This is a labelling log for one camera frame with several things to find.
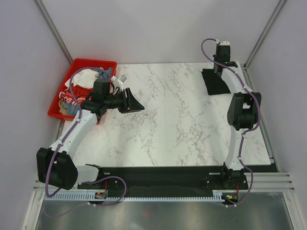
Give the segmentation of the black t-shirt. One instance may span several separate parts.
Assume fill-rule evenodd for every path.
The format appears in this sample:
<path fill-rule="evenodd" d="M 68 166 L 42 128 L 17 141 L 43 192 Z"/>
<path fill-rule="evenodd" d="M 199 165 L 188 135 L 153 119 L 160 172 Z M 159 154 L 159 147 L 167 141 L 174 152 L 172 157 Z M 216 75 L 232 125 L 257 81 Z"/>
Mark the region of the black t-shirt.
<path fill-rule="evenodd" d="M 208 95 L 230 94 L 227 84 L 222 80 L 214 69 L 202 69 L 202 77 L 207 89 Z"/>

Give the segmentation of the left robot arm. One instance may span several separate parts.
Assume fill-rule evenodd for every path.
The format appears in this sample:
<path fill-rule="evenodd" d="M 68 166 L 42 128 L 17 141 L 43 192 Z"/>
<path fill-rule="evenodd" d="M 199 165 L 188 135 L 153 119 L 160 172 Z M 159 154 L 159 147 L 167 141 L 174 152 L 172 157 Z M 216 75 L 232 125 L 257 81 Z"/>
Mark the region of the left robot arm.
<path fill-rule="evenodd" d="M 93 91 L 81 104 L 70 126 L 49 148 L 40 148 L 36 154 L 38 179 L 45 186 L 70 190 L 75 184 L 89 182 L 94 188 L 105 184 L 105 176 L 93 164 L 75 166 L 73 156 L 87 133 L 100 121 L 107 110 L 118 109 L 122 114 L 139 112 L 144 106 L 132 95 L 130 88 L 115 94 L 111 82 L 96 80 Z"/>

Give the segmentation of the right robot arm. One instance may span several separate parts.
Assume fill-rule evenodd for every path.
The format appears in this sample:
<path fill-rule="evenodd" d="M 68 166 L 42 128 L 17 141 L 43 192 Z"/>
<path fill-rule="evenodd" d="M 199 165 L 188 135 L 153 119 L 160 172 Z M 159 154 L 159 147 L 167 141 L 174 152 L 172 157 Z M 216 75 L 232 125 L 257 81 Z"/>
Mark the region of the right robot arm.
<path fill-rule="evenodd" d="M 228 170 L 240 171 L 244 168 L 242 165 L 246 148 L 244 141 L 247 139 L 248 133 L 260 125 L 262 95 L 246 85 L 238 73 L 238 66 L 235 62 L 230 61 L 229 42 L 217 42 L 213 58 L 214 72 L 218 74 L 232 94 L 227 111 L 227 121 L 231 127 L 231 140 L 224 164 Z"/>

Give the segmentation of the grey-blue t-shirt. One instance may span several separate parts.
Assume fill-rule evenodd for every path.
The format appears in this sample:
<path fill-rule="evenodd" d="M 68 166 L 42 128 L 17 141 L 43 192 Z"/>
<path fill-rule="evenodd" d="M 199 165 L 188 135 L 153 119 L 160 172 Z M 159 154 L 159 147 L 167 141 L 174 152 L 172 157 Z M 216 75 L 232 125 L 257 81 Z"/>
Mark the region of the grey-blue t-shirt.
<path fill-rule="evenodd" d="M 96 72 L 95 77 L 97 79 L 103 79 L 103 80 L 111 80 L 113 77 L 112 71 L 114 70 L 113 67 L 109 67 L 108 69 L 100 68 L 93 68 L 93 71 Z"/>

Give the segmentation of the white t-shirt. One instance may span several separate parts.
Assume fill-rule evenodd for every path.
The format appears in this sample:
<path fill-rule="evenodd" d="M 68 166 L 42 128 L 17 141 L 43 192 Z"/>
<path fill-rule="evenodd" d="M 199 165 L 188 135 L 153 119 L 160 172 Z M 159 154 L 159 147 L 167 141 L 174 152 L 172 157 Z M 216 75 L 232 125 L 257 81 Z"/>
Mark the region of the white t-shirt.
<path fill-rule="evenodd" d="M 73 77 L 70 77 L 66 82 L 65 86 L 68 88 L 70 86 L 70 81 L 72 79 L 72 86 L 80 86 L 85 89 L 93 88 L 94 82 L 97 79 L 99 72 L 92 69 L 84 69 L 79 73 L 75 74 Z"/>

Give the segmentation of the red coca-cola t-shirt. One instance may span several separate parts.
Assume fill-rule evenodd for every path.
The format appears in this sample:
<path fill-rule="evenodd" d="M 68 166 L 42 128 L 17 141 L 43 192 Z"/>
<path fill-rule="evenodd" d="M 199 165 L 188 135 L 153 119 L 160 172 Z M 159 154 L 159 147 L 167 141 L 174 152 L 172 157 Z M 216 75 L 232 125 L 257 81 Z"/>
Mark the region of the red coca-cola t-shirt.
<path fill-rule="evenodd" d="M 79 104 L 82 104 L 84 102 L 84 100 L 86 99 L 88 94 L 92 92 L 92 90 L 93 90 L 92 88 L 88 89 L 88 88 L 81 87 L 79 85 L 72 87 L 72 92 Z M 77 105 L 69 88 L 59 92 L 59 99 L 63 100 L 66 103 Z"/>

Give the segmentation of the beige garment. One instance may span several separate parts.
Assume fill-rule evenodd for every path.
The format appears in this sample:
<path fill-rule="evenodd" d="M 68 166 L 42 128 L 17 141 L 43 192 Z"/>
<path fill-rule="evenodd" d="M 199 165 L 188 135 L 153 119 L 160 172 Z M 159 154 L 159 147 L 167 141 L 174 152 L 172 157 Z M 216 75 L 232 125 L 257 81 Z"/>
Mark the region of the beige garment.
<path fill-rule="evenodd" d="M 70 104 L 63 100 L 60 100 L 59 101 L 59 112 L 62 115 L 70 115 Z"/>

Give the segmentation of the red plastic bin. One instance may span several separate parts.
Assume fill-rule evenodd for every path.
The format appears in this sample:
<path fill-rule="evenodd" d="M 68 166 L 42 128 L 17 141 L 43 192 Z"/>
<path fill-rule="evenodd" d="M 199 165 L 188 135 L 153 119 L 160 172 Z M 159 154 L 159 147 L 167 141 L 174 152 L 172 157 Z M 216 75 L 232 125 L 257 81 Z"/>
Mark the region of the red plastic bin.
<path fill-rule="evenodd" d="M 102 67 L 103 69 L 108 69 L 109 67 L 113 67 L 114 70 L 112 71 L 113 76 L 116 74 L 116 68 L 117 68 L 117 62 L 115 61 L 108 61 L 108 60 L 94 60 L 94 59 L 82 59 L 82 58 L 77 58 L 73 61 L 69 71 L 67 72 L 64 80 L 60 84 L 59 90 L 55 95 L 55 98 L 53 99 L 53 102 L 49 108 L 48 115 L 51 117 L 55 117 L 60 120 L 73 120 L 75 115 L 78 112 L 78 106 L 77 105 L 72 105 L 70 104 L 70 115 L 62 115 L 59 112 L 59 92 L 62 90 L 67 89 L 67 87 L 64 85 L 65 82 L 70 78 L 73 77 L 75 74 L 79 73 L 80 71 L 84 69 L 92 69 L 93 68 L 100 68 Z M 73 95 L 73 98 L 77 104 L 78 101 L 76 100 L 73 92 L 72 92 L 72 82 L 70 81 L 70 86 L 68 87 L 70 92 Z"/>

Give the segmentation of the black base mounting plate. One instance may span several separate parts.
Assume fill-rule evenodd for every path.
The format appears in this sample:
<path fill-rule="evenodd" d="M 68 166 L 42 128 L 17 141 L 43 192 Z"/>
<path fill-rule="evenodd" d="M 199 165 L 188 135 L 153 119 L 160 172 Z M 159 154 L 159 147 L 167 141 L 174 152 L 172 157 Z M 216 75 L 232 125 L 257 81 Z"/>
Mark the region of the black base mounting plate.
<path fill-rule="evenodd" d="M 212 195 L 214 190 L 247 190 L 244 170 L 227 172 L 222 166 L 104 167 L 96 184 L 78 189 L 107 189 L 113 196 L 178 197 Z"/>

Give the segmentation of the right aluminium frame post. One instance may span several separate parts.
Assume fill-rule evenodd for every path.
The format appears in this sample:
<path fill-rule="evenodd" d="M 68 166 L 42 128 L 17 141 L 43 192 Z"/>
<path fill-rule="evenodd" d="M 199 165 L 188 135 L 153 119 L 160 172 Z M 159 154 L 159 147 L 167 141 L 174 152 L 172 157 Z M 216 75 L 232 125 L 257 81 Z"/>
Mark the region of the right aluminium frame post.
<path fill-rule="evenodd" d="M 243 67 L 244 69 L 248 69 L 250 64 L 252 63 L 253 59 L 255 58 L 256 54 L 258 53 L 259 49 L 261 48 L 262 44 L 264 43 L 266 37 L 268 36 L 269 32 L 271 31 L 272 27 L 274 26 L 275 22 L 277 21 L 281 11 L 285 7 L 288 0 L 279 0 L 274 7 L 269 19 L 267 20 L 264 28 L 261 31 L 251 53 L 249 54 L 247 60 L 245 61 Z"/>

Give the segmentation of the aluminium frame post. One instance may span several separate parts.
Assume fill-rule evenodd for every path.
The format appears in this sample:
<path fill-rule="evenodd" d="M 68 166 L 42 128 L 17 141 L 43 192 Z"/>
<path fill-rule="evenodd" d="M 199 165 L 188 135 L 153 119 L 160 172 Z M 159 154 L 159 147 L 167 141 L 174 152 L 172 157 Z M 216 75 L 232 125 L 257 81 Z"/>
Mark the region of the aluminium frame post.
<path fill-rule="evenodd" d="M 41 14 L 43 20 L 45 21 L 49 31 L 51 32 L 52 36 L 54 37 L 54 39 L 56 40 L 59 48 L 61 49 L 63 55 L 65 56 L 66 60 L 68 61 L 68 63 L 71 65 L 73 62 L 73 58 L 70 55 L 58 29 L 56 28 L 56 25 L 54 24 L 50 14 L 48 13 L 48 10 L 46 8 L 46 6 L 44 5 L 42 0 L 33 0 L 33 3 L 35 4 L 35 6 L 37 7 L 39 13 Z"/>
<path fill-rule="evenodd" d="M 248 69 L 250 64 L 252 63 L 253 59 L 255 58 L 256 54 L 258 53 L 259 49 L 261 48 L 262 44 L 264 43 L 266 37 L 268 36 L 269 32 L 271 31 L 272 27 L 274 26 L 275 22 L 277 21 L 281 11 L 285 7 L 288 0 L 279 0 L 274 7 L 269 19 L 267 20 L 264 28 L 261 31 L 251 53 L 249 54 L 247 60 L 245 61 L 243 67 L 244 69 Z"/>

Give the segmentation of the left aluminium frame post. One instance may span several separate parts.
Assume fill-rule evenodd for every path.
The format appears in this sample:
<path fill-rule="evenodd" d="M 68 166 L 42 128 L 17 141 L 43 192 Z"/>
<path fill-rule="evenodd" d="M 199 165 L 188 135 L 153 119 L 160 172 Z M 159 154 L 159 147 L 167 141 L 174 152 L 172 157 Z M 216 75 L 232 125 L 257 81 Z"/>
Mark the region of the left aluminium frame post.
<path fill-rule="evenodd" d="M 54 24 L 50 14 L 48 13 L 48 10 L 46 8 L 46 6 L 44 5 L 42 0 L 33 0 L 33 3 L 35 4 L 35 6 L 37 7 L 39 13 L 41 14 L 43 20 L 45 21 L 49 31 L 51 32 L 52 36 L 54 37 L 54 39 L 56 40 L 59 48 L 61 49 L 63 55 L 65 56 L 66 60 L 68 61 L 68 63 L 71 65 L 73 62 L 73 58 L 70 55 L 58 29 L 56 28 L 56 25 Z"/>

